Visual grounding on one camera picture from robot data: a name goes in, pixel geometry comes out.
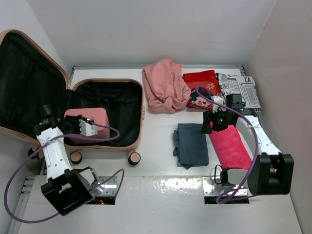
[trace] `folded gray shirt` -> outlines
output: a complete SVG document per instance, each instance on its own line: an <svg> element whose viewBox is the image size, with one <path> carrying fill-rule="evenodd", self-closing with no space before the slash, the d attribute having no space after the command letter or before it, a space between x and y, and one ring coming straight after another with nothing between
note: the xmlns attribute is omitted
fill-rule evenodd
<svg viewBox="0 0 312 234"><path fill-rule="evenodd" d="M200 133L201 127L202 124L179 123L174 131L173 154L186 169L209 163L206 135Z"/></svg>

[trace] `suitcase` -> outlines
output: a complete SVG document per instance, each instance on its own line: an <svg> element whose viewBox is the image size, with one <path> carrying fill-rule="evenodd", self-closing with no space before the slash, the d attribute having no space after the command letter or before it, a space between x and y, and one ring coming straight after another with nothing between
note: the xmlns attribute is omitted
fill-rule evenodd
<svg viewBox="0 0 312 234"><path fill-rule="evenodd" d="M33 132L40 122L39 107L56 106L59 116L68 109L102 107L120 137L87 144L65 138L65 146L71 153L128 151L129 163L139 162L135 150L145 108L143 88L136 80L86 79L71 90L66 72L49 55L23 32L7 30L0 33L0 88L0 132L33 143L31 150L40 146Z"/></svg>

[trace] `crumpled pink garment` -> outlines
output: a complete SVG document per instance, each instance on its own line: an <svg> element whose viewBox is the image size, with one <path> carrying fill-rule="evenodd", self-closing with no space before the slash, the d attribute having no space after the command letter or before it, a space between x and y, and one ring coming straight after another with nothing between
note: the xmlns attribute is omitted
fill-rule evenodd
<svg viewBox="0 0 312 234"><path fill-rule="evenodd" d="M165 58L142 71L148 108L150 111L175 113L183 110L191 89L181 76L183 64Z"/></svg>

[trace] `gray wall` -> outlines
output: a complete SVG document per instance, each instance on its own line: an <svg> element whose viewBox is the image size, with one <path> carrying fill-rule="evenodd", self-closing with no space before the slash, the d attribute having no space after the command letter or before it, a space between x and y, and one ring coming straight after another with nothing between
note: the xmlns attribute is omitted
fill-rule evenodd
<svg viewBox="0 0 312 234"><path fill-rule="evenodd" d="M266 132L295 159L291 196L307 234L312 233L311 22L312 1L279 0L248 67L259 91Z"/></svg>
<svg viewBox="0 0 312 234"><path fill-rule="evenodd" d="M28 0L66 66L244 64L276 0Z"/></svg>
<svg viewBox="0 0 312 234"><path fill-rule="evenodd" d="M1 0L0 22L0 31L10 28L22 30L36 41L57 63L64 66L26 0ZM13 171L26 159L29 148L30 146L21 141L0 134L0 234L7 233L11 223L11 218L6 213L3 205L6 183ZM40 168L38 164L38 161L32 161L13 181L9 190L9 204L13 211L19 199L25 177L35 175Z"/></svg>

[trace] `pink toiletry bag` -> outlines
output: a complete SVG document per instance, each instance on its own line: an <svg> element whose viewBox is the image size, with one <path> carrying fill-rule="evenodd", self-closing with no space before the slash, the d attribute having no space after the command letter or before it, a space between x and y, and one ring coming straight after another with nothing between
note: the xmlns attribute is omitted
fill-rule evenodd
<svg viewBox="0 0 312 234"><path fill-rule="evenodd" d="M65 112L65 116L79 116L82 115L85 118L92 118L94 122L103 126L109 126L108 117L106 110L104 108L79 108L79 109L69 109ZM107 128L98 127L97 134L91 136L91 138L109 138L110 130ZM73 139L71 140L76 144L92 143L94 141Z"/></svg>

